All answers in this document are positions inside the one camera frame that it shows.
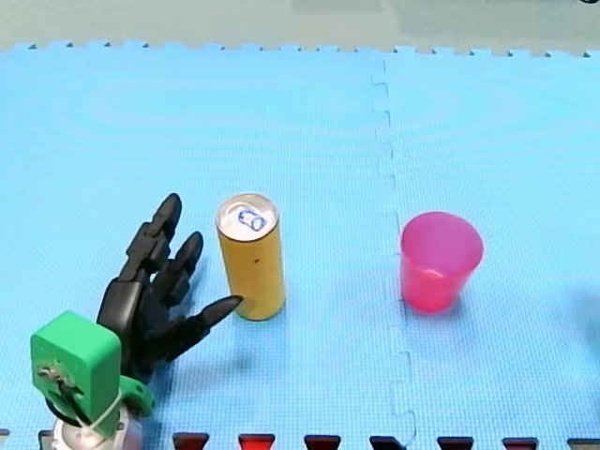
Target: green 3d-printed part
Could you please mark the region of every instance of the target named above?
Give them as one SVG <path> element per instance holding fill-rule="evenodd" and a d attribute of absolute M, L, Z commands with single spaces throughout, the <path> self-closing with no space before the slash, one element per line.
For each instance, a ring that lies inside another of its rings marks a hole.
<path fill-rule="evenodd" d="M 95 422 L 119 392 L 121 342 L 116 334 L 65 312 L 31 336 L 34 386 L 66 417 L 77 415 L 61 395 L 56 378 L 74 388 L 74 398 L 87 418 Z M 118 420 L 115 408 L 96 432 L 113 435 Z"/>

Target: foam mat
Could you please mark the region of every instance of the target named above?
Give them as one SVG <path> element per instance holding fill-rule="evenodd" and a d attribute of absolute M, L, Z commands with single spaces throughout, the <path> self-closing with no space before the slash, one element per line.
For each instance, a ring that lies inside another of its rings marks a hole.
<path fill-rule="evenodd" d="M 393 187 L 376 158 L 381 57 L 59 43 L 1 58 L 7 449 L 36 448 L 52 426 L 29 335 L 65 309 L 95 318 L 133 234 L 172 191 L 184 204 L 173 247 L 194 230 L 206 241 L 193 310 L 228 294 L 214 219 L 241 191 L 279 208 L 288 302 L 270 322 L 228 318 L 154 379 L 144 449 L 178 432 L 208 433 L 207 449 L 251 433 L 291 449 L 307 434 L 350 447 L 413 435 L 390 400 L 403 367 L 388 338 L 401 308 Z"/>
<path fill-rule="evenodd" d="M 431 210 L 468 219 L 486 255 L 459 308 L 409 313 L 414 449 L 597 438 L 600 94 L 594 58 L 446 49 L 385 57 L 387 167 L 400 227 Z"/>
<path fill-rule="evenodd" d="M 214 215 L 249 190 L 280 210 L 288 302 L 157 374 L 144 449 L 176 433 L 208 450 L 598 437 L 595 54 L 34 47 L 0 55 L 4 448 L 36 449 L 53 424 L 29 336 L 65 309 L 95 318 L 173 191 L 173 250 L 205 237 L 191 310 L 228 293 Z M 398 230 L 431 209 L 469 219 L 487 252 L 461 307 L 425 320 L 398 299 Z"/>

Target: can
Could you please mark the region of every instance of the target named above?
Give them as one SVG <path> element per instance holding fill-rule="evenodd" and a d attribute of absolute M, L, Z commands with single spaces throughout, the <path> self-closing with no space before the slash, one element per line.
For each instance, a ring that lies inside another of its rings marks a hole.
<path fill-rule="evenodd" d="M 231 197 L 218 209 L 217 234 L 231 294 L 244 297 L 237 313 L 251 321 L 275 316 L 286 297 L 275 205 L 256 193 Z"/>

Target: plastic cup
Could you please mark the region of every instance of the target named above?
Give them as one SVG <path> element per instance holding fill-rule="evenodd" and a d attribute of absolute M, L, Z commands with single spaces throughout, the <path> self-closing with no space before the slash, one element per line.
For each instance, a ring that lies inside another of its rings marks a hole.
<path fill-rule="evenodd" d="M 465 219 L 431 212 L 404 227 L 400 251 L 402 299 L 420 312 L 438 313 L 456 303 L 483 258 L 484 244 Z"/>

